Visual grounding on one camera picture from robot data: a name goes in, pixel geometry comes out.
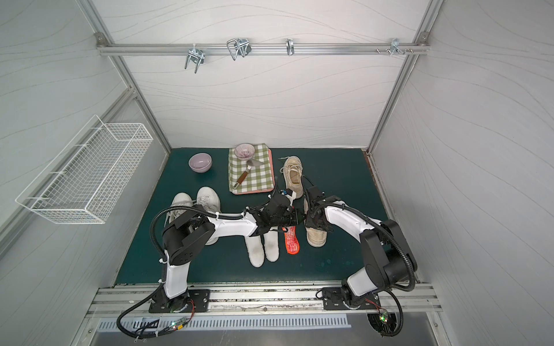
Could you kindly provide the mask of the white insole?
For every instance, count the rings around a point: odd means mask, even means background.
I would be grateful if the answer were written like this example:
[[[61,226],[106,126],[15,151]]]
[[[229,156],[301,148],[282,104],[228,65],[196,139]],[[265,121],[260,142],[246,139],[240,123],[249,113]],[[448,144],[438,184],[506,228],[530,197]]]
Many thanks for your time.
[[[265,257],[270,262],[276,262],[279,258],[278,232],[269,231],[263,235]]]
[[[248,257],[254,268],[260,268],[265,259],[265,252],[260,236],[245,237],[245,245],[248,251]]]

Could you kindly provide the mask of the red patterned insole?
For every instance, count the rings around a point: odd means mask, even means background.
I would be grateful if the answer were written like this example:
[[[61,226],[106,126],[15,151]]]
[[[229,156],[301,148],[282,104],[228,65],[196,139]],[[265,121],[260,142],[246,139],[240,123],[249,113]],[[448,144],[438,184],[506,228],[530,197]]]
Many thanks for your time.
[[[284,244],[289,255],[296,255],[300,251],[300,244],[296,235],[296,227],[289,226],[284,232]]]

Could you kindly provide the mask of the beige sneaker one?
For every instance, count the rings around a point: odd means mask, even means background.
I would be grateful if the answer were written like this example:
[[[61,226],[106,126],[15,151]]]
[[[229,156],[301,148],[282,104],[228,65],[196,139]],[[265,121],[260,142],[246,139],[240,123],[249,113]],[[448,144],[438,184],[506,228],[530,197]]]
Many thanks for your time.
[[[300,199],[304,194],[302,185],[303,165],[299,157],[284,157],[284,166],[280,172],[284,176],[286,188],[295,193],[295,198]]]
[[[310,246],[315,248],[323,247],[327,242],[327,232],[314,229],[307,226],[307,223],[304,223],[307,234],[307,242]]]

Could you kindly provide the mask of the white sneaker with laces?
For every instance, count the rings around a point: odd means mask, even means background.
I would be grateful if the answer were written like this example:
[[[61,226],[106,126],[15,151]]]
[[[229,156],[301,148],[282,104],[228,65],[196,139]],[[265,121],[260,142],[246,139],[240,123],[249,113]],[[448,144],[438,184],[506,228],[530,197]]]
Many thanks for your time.
[[[187,193],[178,193],[173,198],[171,206],[187,206],[191,207],[193,205],[192,198]],[[165,225],[174,222],[179,216],[181,216],[186,210],[184,209],[175,209],[167,213],[166,219],[164,221]]]

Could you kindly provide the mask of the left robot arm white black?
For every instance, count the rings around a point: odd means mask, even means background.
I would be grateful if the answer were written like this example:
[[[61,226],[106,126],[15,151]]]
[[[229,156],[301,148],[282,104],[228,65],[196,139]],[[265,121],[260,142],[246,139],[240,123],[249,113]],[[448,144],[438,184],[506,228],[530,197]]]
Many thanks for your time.
[[[262,206],[246,208],[241,213],[215,213],[203,206],[171,206],[162,214],[174,210],[183,213],[162,231],[162,263],[164,294],[177,298],[188,290],[190,263],[200,255],[207,242],[226,236],[262,236],[268,232],[285,232],[305,219],[305,213],[295,208],[287,196],[276,194]]]

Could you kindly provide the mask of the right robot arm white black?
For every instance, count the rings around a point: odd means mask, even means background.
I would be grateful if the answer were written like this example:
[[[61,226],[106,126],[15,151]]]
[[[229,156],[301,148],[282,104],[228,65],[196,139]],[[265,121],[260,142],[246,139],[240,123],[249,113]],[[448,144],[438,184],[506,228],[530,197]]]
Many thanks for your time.
[[[391,288],[405,292],[415,288],[417,263],[395,221],[372,219],[316,186],[305,190],[304,198],[307,228],[331,232],[338,227],[360,243],[364,265],[346,279],[348,294],[361,297]]]

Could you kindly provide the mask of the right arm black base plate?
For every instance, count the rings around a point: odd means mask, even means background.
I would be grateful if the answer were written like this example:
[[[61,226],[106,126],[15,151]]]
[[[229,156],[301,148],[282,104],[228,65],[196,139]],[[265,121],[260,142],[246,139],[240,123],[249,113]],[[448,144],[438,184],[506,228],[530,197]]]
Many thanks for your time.
[[[321,288],[315,298],[323,302],[326,311],[381,309],[379,298],[372,294],[356,296],[347,286]]]

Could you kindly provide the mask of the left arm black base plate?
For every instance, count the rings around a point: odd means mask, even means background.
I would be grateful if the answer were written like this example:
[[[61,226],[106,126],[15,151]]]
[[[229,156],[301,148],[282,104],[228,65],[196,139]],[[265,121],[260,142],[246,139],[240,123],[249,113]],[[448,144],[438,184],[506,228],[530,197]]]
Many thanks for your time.
[[[211,291],[207,289],[188,289],[184,294],[168,298],[164,289],[151,299],[150,314],[207,312]]]

